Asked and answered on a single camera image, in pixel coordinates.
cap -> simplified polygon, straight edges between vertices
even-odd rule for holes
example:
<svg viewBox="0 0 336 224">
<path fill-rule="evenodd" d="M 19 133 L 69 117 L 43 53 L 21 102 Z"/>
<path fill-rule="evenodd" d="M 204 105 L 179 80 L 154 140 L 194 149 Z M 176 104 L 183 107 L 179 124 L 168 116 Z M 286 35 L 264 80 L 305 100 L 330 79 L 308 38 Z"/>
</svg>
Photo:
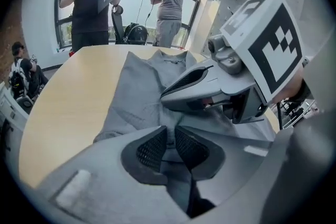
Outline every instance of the cap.
<svg viewBox="0 0 336 224">
<path fill-rule="evenodd" d="M 13 45 L 12 45 L 12 54 L 14 56 L 18 55 L 19 53 L 19 50 L 20 49 L 24 49 L 25 46 L 23 46 L 20 42 L 15 42 Z"/>
</svg>

black shirt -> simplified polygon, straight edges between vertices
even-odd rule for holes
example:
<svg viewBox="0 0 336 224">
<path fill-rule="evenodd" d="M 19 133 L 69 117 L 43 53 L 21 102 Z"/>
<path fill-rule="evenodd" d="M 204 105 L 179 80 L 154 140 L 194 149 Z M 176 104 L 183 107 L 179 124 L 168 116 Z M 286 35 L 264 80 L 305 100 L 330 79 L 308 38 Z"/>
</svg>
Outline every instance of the black shirt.
<svg viewBox="0 0 336 224">
<path fill-rule="evenodd" d="M 21 58 L 20 57 L 16 57 L 15 58 L 15 63 L 19 59 L 21 59 Z M 23 70 L 23 72 L 24 72 L 24 74 L 26 76 L 27 81 L 30 82 L 30 70 L 32 69 L 33 64 L 31 63 L 30 60 L 23 58 L 22 61 L 21 61 L 20 67 L 22 68 L 22 70 Z"/>
<path fill-rule="evenodd" d="M 72 12 L 73 34 L 108 31 L 109 5 L 98 13 L 98 0 L 75 0 Z"/>
</svg>

gray pants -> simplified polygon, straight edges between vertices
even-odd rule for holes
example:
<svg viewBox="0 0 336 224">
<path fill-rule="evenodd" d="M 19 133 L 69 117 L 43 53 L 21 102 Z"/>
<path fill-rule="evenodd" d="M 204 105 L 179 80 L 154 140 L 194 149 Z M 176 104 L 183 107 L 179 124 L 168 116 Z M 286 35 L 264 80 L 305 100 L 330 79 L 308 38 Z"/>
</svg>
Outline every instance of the gray pants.
<svg viewBox="0 0 336 224">
<path fill-rule="evenodd" d="M 181 24 L 180 20 L 158 20 L 153 46 L 170 48 L 174 37 L 180 30 Z"/>
</svg>

backpack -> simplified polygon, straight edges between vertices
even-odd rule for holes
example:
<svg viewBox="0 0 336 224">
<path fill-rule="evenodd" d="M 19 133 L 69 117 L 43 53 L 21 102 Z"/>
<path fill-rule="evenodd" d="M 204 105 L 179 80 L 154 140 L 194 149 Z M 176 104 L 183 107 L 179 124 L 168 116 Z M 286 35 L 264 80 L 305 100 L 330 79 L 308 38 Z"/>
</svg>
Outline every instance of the backpack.
<svg viewBox="0 0 336 224">
<path fill-rule="evenodd" d="M 8 80 L 11 88 L 11 94 L 15 100 L 21 96 L 25 96 L 29 87 L 25 73 L 20 66 L 21 62 L 22 59 L 14 61 Z"/>
</svg>

brick wall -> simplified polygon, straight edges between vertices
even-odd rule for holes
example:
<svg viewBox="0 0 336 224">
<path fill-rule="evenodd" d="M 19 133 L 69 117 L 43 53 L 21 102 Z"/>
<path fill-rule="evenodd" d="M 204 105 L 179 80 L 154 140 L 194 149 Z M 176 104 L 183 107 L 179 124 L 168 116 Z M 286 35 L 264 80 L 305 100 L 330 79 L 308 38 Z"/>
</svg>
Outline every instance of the brick wall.
<svg viewBox="0 0 336 224">
<path fill-rule="evenodd" d="M 12 44 L 20 41 L 25 45 L 21 25 L 22 0 L 13 0 L 0 26 L 0 83 L 5 81 L 8 86 L 8 75 L 13 63 Z"/>
</svg>

